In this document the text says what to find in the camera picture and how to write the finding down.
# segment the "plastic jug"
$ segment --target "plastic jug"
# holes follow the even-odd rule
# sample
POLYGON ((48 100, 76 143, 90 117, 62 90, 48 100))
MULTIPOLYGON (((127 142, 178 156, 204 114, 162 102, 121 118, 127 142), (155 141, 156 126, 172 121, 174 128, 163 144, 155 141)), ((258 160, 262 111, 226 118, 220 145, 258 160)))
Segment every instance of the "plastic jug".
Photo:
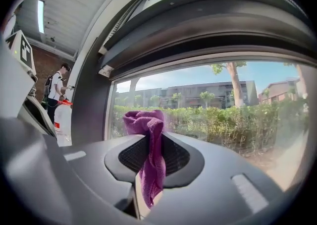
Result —
POLYGON ((71 146, 71 105, 68 100, 59 101, 54 114, 54 127, 60 147, 71 146))

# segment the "tree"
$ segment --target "tree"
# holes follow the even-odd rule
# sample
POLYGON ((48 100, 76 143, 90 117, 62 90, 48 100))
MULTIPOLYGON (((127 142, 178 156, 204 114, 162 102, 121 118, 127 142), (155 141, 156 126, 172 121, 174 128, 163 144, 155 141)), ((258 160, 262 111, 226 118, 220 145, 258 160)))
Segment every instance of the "tree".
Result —
POLYGON ((305 83, 305 79, 304 79, 304 76, 303 76, 303 72, 302 72, 301 66, 299 64, 293 64, 293 63, 288 63, 288 62, 285 62, 284 65, 285 66, 290 66, 290 65, 295 66, 295 68, 297 69, 298 75, 299 75, 299 79, 300 79, 300 81, 302 83, 303 98, 306 98, 307 97, 307 88, 306 88, 306 83, 305 83))
POLYGON ((173 96, 172 96, 172 99, 173 99, 174 101, 177 101, 177 108, 178 108, 178 109, 180 108, 181 98, 182 98, 182 94, 181 94, 181 93, 175 93, 175 94, 173 94, 173 96))
POLYGON ((269 89, 268 89, 268 88, 266 88, 266 89, 263 91, 263 94, 266 96, 267 103, 268 103, 269 89))
POLYGON ((125 98, 123 99, 123 104, 124 104, 125 106, 127 106, 128 99, 129 99, 129 97, 128 97, 128 96, 127 96, 127 97, 125 97, 125 98))
POLYGON ((230 74, 233 92, 234 92, 234 102, 237 107, 241 107, 243 105, 243 94, 241 83, 239 80, 237 67, 246 66, 247 63, 245 61, 240 62, 228 62, 222 64, 212 64, 212 71, 215 75, 220 74, 224 68, 226 68, 230 74))
POLYGON ((201 92, 200 93, 200 98, 205 102, 206 108, 208 106, 208 102, 214 99, 214 94, 209 93, 208 91, 201 92))
POLYGON ((123 104, 123 100, 120 97, 116 97, 116 98, 114 98, 114 104, 122 105, 123 104))
POLYGON ((159 101, 160 101, 160 97, 157 96, 157 95, 153 95, 151 98, 150 98, 151 102, 152 102, 152 105, 154 107, 157 107, 159 106, 159 101))
POLYGON ((140 105, 141 106, 141 104, 142 104, 142 96, 141 95, 136 95, 135 96, 135 103, 136 103, 136 105, 140 105))
POLYGON ((129 98, 128 98, 128 106, 133 107, 134 106, 134 96, 135 96, 135 88, 137 86, 137 83, 140 78, 135 78, 131 80, 130 83, 130 89, 129 89, 129 98))

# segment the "white sign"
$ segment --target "white sign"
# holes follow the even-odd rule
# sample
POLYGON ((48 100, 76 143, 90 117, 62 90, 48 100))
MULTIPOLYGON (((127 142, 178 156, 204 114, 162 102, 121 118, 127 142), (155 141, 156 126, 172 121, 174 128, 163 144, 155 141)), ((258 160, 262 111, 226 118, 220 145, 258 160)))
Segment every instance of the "white sign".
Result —
POLYGON ((21 30, 17 31, 6 40, 12 55, 22 64, 27 71, 32 71, 36 75, 32 47, 26 40, 21 30))

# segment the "gray plastic surface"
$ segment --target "gray plastic surface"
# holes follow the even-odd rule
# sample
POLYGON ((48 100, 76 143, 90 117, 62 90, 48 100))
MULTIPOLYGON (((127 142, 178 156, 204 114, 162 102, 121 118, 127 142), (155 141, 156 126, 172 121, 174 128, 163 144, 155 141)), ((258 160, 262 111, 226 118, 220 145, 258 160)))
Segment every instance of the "gray plastic surface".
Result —
POLYGON ((34 86, 34 80, 11 55, 2 34, 0 51, 0 90, 5 92, 5 96, 1 97, 0 116, 17 117, 26 96, 34 86))
POLYGON ((252 215, 231 180, 237 174, 244 174, 269 203, 283 195, 264 172, 237 153, 180 134, 170 135, 200 151, 205 166, 190 185, 165 189, 145 221, 164 225, 225 225, 252 215))
MULTIPOLYGON (((41 135, 18 119, 0 119, 0 132, 5 177, 41 223, 145 224, 122 213, 86 185, 63 157, 55 138, 41 135)), ((106 186, 103 189, 112 191, 106 186)))
MULTIPOLYGON (((116 206, 118 209, 123 210, 132 201, 132 184, 116 180, 110 171, 106 169, 104 158, 108 150, 129 141, 138 141, 141 138, 143 138, 143 135, 133 135, 117 138, 113 141, 102 141, 74 147, 62 147, 61 149, 65 156, 84 152, 85 155, 68 160, 75 173, 100 198, 116 206)), ((123 164, 118 163, 118 165, 121 165, 121 169, 126 169, 123 164)))
MULTIPOLYGON (((166 135, 199 151, 204 156, 205 166, 189 185, 181 188, 165 188, 161 199, 152 207, 145 221, 158 225, 192 225, 198 221, 199 224, 224 225, 249 217, 252 215, 252 210, 231 180, 233 176, 239 174, 243 174, 268 203, 283 196, 281 189, 264 172, 249 164, 237 153, 184 135, 175 133, 166 135)), ((65 147, 63 152, 64 154, 85 152, 85 156, 71 160, 69 163, 90 189, 105 201, 118 206, 120 200, 129 199, 129 187, 125 188, 125 185, 131 184, 116 181, 107 171, 103 157, 107 151, 132 145, 142 137, 142 135, 139 137, 131 135, 79 147, 65 147)), ((185 168, 186 166, 166 177, 165 180, 172 178, 173 175, 176 178, 179 176, 186 178, 186 174, 182 174, 186 171, 185 168)), ((125 203, 128 202, 122 201, 120 208, 125 203)))

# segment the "blue sky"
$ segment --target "blue sky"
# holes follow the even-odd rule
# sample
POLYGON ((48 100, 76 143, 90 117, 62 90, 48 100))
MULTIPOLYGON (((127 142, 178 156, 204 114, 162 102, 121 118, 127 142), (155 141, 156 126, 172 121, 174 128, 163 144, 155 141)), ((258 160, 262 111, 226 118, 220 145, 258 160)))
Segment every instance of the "blue sky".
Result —
MULTIPOLYGON (((240 80, 254 80, 258 94, 272 82, 298 78, 294 66, 284 66, 279 62, 247 62, 246 66, 238 68, 238 74, 240 80)), ((231 81, 226 69, 214 75, 209 65, 203 65, 142 77, 137 83, 136 90, 223 81, 231 81)), ((130 81, 119 83, 117 91, 128 92, 129 87, 130 81)))

